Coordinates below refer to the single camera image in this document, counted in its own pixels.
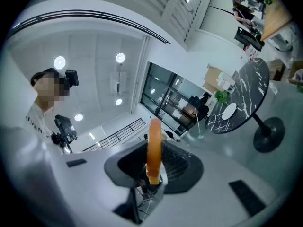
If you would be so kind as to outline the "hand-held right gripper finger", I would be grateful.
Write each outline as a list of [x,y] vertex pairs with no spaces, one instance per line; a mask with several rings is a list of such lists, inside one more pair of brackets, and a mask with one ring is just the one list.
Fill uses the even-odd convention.
[[149,127],[146,166],[150,185],[158,185],[160,182],[161,143],[161,121],[152,119]]

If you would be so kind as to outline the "white round plate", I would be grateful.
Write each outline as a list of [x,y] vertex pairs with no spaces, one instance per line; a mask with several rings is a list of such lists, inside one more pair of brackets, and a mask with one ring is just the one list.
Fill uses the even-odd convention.
[[229,105],[225,108],[225,110],[224,110],[224,112],[223,112],[223,114],[222,114],[222,119],[223,119],[223,120],[227,120],[227,119],[229,119],[230,117],[232,117],[232,115],[235,113],[236,109],[237,109],[236,103],[231,103],[231,104],[229,104]]

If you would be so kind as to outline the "black metal railing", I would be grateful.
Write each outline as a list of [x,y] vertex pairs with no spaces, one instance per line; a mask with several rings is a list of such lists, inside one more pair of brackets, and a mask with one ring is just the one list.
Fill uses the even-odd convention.
[[143,121],[143,119],[139,118],[138,120],[125,126],[124,128],[120,129],[119,131],[109,135],[108,137],[106,137],[100,141],[97,141],[95,144],[84,149],[82,152],[94,151],[94,150],[113,147],[113,146],[117,145],[118,143],[121,143],[122,141],[127,139],[129,136],[132,136],[135,132],[141,130],[145,125],[146,125],[146,123]]

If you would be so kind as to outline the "black office chair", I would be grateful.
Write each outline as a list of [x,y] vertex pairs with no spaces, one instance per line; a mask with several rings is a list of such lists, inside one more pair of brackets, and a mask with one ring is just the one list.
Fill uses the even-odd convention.
[[202,95],[201,99],[193,95],[189,98],[190,104],[194,106],[197,110],[197,116],[199,121],[205,118],[209,112],[209,107],[206,105],[206,102],[210,97],[211,95],[205,92]]

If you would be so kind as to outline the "white ceiling air conditioner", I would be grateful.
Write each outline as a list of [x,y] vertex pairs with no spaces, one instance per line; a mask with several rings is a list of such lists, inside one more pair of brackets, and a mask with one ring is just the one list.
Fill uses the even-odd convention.
[[122,95],[126,91],[126,72],[113,72],[110,74],[110,90],[112,94]]

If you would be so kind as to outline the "green leafy plant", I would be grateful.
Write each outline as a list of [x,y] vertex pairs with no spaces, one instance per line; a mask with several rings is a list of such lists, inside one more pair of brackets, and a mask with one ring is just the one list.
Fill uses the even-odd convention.
[[228,92],[225,91],[217,91],[214,95],[215,99],[218,103],[227,104],[228,101]]

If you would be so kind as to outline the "large brown cardboard sheet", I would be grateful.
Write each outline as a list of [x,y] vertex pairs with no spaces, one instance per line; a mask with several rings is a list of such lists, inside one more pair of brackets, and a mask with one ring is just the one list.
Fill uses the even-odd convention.
[[[217,78],[221,72],[222,71],[219,68],[213,67],[208,64],[207,72],[204,77],[204,81],[205,81],[205,83],[203,84],[204,89],[206,89],[207,91],[213,94],[215,94],[217,91],[224,91],[223,89],[224,84],[220,84],[220,85],[217,84]],[[225,79],[233,79],[233,78],[225,73]]]

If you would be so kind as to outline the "black marble round table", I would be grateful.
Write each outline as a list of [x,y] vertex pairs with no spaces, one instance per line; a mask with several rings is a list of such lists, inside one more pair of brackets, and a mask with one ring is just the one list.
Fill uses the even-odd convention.
[[[240,128],[249,119],[258,123],[253,145],[256,151],[269,153],[275,150],[285,136],[285,126],[278,117],[262,121],[256,114],[262,105],[269,88],[269,68],[261,58],[247,62],[235,72],[235,90],[228,95],[227,104],[216,103],[208,120],[208,129],[215,134],[225,134]],[[235,113],[227,120],[222,119],[225,108],[236,103]]]

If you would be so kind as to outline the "person's white shirt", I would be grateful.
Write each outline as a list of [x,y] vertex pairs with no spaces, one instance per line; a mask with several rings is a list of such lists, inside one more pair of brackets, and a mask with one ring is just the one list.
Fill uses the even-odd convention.
[[45,142],[52,142],[53,132],[46,126],[43,112],[35,103],[30,107],[25,117],[24,128]]

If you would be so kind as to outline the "wooden box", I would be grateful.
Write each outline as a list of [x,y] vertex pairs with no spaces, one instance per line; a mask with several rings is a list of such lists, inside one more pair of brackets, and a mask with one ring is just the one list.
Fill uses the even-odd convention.
[[267,61],[267,66],[269,68],[270,80],[280,81],[286,69],[284,63],[280,59],[276,59],[272,61]]

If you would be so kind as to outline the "open cardboard box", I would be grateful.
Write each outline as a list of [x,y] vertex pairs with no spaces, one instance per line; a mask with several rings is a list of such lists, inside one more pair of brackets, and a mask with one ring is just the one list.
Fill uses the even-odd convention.
[[293,63],[288,82],[303,87],[303,61],[295,61]]

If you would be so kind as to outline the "curved wooden desk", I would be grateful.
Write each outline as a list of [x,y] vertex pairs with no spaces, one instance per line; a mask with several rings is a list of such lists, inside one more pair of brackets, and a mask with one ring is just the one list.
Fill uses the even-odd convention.
[[261,41],[266,41],[283,31],[293,18],[288,9],[278,0],[266,6],[264,29]]

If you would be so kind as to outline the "dark framed glass wall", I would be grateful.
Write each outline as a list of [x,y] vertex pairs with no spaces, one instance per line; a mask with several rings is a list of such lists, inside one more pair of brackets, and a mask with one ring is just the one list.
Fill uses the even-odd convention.
[[195,107],[189,98],[193,95],[201,99],[205,92],[180,75],[150,62],[141,104],[173,133],[181,136],[197,123]]

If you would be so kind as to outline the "black ceiling track rail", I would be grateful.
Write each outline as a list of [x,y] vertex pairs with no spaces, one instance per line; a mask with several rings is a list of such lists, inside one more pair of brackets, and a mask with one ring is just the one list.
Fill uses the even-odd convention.
[[33,26],[38,23],[46,22],[49,20],[55,20],[60,18],[70,18],[70,17],[87,17],[87,18],[96,18],[96,19],[102,19],[102,20],[108,20],[112,22],[116,22],[119,24],[123,24],[132,28],[135,28],[141,32],[144,32],[155,39],[161,41],[164,44],[170,44],[170,42],[159,35],[158,33],[154,32],[153,30],[149,29],[148,27],[145,27],[137,22],[134,22],[130,19],[124,18],[122,16],[118,16],[111,13],[101,12],[101,11],[95,11],[95,10],[86,10],[86,9],[67,9],[67,10],[59,10],[54,12],[47,12],[44,14],[36,15],[34,17],[30,17],[29,19],[26,19],[25,21],[17,24],[16,26],[12,27],[7,36],[6,39],[9,39],[16,33]]

